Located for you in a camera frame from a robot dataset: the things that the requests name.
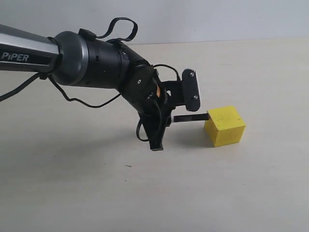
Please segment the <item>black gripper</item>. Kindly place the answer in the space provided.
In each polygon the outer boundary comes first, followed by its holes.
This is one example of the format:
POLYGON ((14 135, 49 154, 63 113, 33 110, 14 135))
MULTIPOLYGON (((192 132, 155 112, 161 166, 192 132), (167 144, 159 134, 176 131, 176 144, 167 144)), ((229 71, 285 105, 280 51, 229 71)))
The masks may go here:
POLYGON ((141 122, 152 151, 163 150, 163 137, 166 127, 173 123, 173 110, 184 106, 182 81, 165 81, 159 83, 160 96, 154 95, 144 100, 141 122))

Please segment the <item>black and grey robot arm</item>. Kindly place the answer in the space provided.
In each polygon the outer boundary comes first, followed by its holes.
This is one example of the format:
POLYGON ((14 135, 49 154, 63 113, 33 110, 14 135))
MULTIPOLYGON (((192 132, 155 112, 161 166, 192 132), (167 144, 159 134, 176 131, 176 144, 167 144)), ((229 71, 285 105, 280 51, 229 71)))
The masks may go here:
POLYGON ((163 149, 174 106, 168 106, 166 86, 156 67, 121 38, 104 42, 85 29, 43 37, 1 25, 0 68, 32 72, 33 78, 48 78, 57 88, 115 89, 137 110, 137 128, 145 129, 150 149, 163 149))

